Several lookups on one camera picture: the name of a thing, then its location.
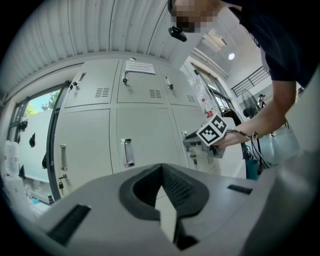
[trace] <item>door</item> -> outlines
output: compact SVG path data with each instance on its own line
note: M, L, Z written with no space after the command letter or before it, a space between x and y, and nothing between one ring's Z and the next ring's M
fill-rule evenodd
M165 100L157 74L129 72L125 75L126 61L122 63L121 79L119 81L118 103L158 103ZM124 75L128 79L124 84Z
M69 91L65 107L110 103L118 63L108 59L85 62L72 81L78 87Z
M206 124L207 119L201 110L188 110L188 109L174 109L174 118L180 134L181 143L185 139L185 134L191 134L201 128L201 124ZM190 169L198 170L201 172L209 172L216 166L216 161L213 157L202 151L202 147L191 147L190 151L187 152L186 148L182 145L183 153L187 161L187 167Z
M168 163L180 165L174 132L166 108L118 108L116 129L120 169L151 164ZM121 140L130 139L128 154L124 153ZM125 164L133 158L134 165Z
M168 66L160 65L159 68L171 104L195 107L199 106L197 97L193 93L193 89L183 72L172 69ZM169 82L173 85L172 90L169 88Z
M56 178L65 196L85 183L111 175L109 109L60 114L54 140Z

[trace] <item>tree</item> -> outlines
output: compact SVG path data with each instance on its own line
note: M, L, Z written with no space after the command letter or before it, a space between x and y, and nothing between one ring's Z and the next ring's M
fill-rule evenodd
M29 104L28 107L26 108L25 116L30 117L30 116L35 115L37 113L38 113L38 111L35 110L35 106L32 104Z
M49 98L48 102L46 104L41 105L41 108L43 111L52 110L54 108L59 93L60 93L59 90L56 90L56 91L50 93L50 98Z

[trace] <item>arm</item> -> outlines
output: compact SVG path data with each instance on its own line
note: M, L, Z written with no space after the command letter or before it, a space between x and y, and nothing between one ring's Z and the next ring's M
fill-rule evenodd
M273 99L251 120L236 127L249 136L257 132L259 137L272 133L279 129L285 122L285 114L295 103L296 82L294 81L272 81ZM248 139L238 133L227 133L223 139L215 143L223 149L227 146L243 143Z

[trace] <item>ceiling light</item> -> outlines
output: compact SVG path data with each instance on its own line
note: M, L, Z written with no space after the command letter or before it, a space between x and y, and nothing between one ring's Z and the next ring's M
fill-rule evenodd
M234 53L230 53L230 54L229 54L229 60L233 60L234 57L235 57L235 54L234 54Z

